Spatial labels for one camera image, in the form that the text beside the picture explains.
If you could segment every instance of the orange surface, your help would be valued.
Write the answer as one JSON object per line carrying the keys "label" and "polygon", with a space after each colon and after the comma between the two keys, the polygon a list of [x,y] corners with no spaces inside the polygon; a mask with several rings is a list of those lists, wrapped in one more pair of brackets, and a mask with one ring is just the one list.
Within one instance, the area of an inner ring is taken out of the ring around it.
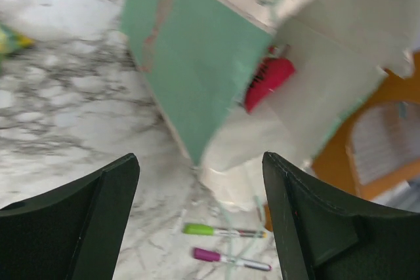
{"label": "orange surface", "polygon": [[340,127],[325,149],[314,160],[312,168],[320,180],[341,190],[356,195],[350,163],[346,153],[346,144],[351,128],[359,116],[374,104],[390,101],[420,103],[420,53],[414,55],[415,73],[409,79],[401,79],[390,73],[372,97]]}

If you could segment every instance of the marble surface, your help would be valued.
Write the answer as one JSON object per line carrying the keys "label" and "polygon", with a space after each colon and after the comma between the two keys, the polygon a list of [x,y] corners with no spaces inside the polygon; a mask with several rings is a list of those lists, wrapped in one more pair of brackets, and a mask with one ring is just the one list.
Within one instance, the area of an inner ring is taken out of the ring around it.
{"label": "marble surface", "polygon": [[[142,172],[114,279],[224,279],[225,266],[190,249],[226,250],[227,239],[180,233],[185,222],[223,226],[209,192],[179,153],[117,31],[123,0],[0,0],[0,20],[38,40],[2,64],[0,207],[84,176],[133,152]],[[256,213],[233,214],[252,228]],[[234,252],[249,240],[237,239]],[[272,236],[247,255],[281,279]]]}

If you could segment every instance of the red object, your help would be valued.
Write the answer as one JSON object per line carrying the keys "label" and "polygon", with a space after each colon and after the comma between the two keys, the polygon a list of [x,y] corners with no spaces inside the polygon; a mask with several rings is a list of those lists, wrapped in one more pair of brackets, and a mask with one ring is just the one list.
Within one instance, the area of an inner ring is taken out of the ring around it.
{"label": "red object", "polygon": [[245,96],[245,109],[254,108],[295,73],[295,66],[286,58],[265,58],[259,66]]}

